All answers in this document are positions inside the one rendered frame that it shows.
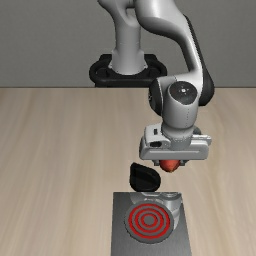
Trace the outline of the orange-red onion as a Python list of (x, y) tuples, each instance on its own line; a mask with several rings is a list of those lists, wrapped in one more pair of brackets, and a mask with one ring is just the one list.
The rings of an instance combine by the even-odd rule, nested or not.
[(179, 160), (160, 160), (159, 163), (161, 169), (168, 173), (174, 172), (180, 166)]

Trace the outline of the grey stove plate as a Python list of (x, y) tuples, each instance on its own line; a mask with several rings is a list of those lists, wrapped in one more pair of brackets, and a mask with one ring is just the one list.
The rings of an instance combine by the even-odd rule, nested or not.
[(182, 195), (114, 192), (110, 256), (192, 256)]

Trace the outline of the black bowl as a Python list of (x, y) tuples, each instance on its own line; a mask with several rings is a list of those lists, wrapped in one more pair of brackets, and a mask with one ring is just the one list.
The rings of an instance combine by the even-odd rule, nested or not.
[(130, 166), (129, 183), (136, 192), (155, 192), (161, 185), (161, 177), (152, 168), (132, 163)]

